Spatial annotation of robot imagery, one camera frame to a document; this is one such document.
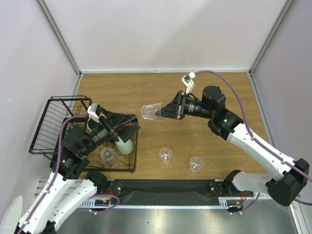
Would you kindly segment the clear plastic cup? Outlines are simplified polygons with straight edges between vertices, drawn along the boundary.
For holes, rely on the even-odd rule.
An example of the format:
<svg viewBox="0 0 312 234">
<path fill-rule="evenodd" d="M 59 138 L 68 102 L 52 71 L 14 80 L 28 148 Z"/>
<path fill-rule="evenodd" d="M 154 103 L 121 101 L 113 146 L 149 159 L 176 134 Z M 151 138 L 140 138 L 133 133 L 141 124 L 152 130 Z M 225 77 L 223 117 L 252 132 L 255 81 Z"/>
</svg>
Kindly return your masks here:
<svg viewBox="0 0 312 234">
<path fill-rule="evenodd" d="M 164 107 L 164 103 L 155 103 L 143 105 L 141 108 L 141 115 L 143 119 L 146 120 L 160 120 L 163 121 L 161 109 Z"/>
<path fill-rule="evenodd" d="M 198 156 L 194 156 L 189 160 L 189 168 L 192 172 L 200 171 L 203 165 L 204 165 L 203 160 Z"/>
<path fill-rule="evenodd" d="M 168 163 L 171 161 L 173 152 L 170 148 L 162 148 L 159 151 L 159 158 L 163 163 Z"/>
</svg>

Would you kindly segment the pale green cup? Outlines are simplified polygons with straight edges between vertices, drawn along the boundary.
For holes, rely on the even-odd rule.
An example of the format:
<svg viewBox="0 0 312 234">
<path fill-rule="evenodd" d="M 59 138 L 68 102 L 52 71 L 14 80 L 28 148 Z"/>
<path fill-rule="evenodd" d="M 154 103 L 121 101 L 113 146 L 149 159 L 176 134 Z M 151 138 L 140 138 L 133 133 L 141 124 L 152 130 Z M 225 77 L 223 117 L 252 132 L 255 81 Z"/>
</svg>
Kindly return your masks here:
<svg viewBox="0 0 312 234">
<path fill-rule="evenodd" d="M 116 146 L 122 155 L 128 155 L 134 150 L 134 144 L 130 139 L 128 139 L 126 142 L 119 140 L 116 142 Z"/>
</svg>

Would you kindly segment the clear faceted glass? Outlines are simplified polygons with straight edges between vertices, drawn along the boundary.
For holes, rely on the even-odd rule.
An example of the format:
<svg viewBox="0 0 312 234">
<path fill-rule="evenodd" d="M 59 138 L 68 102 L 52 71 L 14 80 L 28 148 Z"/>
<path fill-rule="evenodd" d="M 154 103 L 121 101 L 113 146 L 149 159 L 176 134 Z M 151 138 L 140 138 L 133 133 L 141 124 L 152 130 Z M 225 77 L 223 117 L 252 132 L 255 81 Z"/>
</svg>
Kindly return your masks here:
<svg viewBox="0 0 312 234">
<path fill-rule="evenodd" d="M 104 163 L 104 165 L 114 168 L 119 163 L 119 157 L 116 151 L 111 147 L 106 147 L 101 150 L 100 157 Z"/>
</svg>

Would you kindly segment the black skull mug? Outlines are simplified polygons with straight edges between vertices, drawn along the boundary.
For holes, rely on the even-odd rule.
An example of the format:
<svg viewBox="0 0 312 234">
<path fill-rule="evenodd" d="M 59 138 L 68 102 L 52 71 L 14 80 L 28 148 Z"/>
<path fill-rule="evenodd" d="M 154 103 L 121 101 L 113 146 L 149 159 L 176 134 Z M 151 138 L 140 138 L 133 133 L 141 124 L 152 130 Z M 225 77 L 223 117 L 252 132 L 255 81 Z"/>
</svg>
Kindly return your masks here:
<svg viewBox="0 0 312 234">
<path fill-rule="evenodd" d="M 98 130 L 100 128 L 100 124 L 94 121 L 92 118 L 88 118 L 87 120 L 87 129 L 89 131 Z"/>
</svg>

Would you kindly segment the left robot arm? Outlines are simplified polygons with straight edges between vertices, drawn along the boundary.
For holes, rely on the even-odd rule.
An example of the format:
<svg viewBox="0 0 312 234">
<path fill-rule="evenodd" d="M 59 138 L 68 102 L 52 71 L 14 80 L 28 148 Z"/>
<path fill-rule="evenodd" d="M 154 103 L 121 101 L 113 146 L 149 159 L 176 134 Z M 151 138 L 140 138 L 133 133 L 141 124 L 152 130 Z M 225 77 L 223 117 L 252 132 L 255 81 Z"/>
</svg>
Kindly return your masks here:
<svg viewBox="0 0 312 234">
<path fill-rule="evenodd" d="M 86 114 L 66 118 L 58 134 L 57 158 L 49 178 L 35 202 L 19 218 L 15 233 L 55 233 L 82 202 L 104 194 L 107 178 L 93 171 L 76 191 L 61 199 L 88 165 L 86 156 L 107 141 L 113 141 L 120 153 L 131 153 L 131 137 L 139 129 L 135 114 L 111 112 L 97 103 L 90 105 Z"/>
</svg>

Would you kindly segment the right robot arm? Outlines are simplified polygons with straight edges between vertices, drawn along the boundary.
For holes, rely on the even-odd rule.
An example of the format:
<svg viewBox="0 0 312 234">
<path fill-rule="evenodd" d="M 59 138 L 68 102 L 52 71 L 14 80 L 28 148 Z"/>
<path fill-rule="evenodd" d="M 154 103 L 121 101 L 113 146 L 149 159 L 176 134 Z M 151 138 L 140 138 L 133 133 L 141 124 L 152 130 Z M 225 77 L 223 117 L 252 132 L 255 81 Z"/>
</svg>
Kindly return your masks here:
<svg viewBox="0 0 312 234">
<path fill-rule="evenodd" d="M 234 170 L 227 176 L 225 192 L 230 196 L 241 191 L 263 193 L 280 205 L 290 206 L 308 182 L 304 176 L 309 172 L 308 162 L 282 154 L 253 133 L 243 119 L 225 107 L 225 101 L 217 86 L 205 87 L 202 99 L 178 91 L 155 115 L 177 120 L 183 120 L 186 115 L 208 119 L 208 127 L 215 135 L 245 151 L 267 171 L 265 175 Z"/>
</svg>

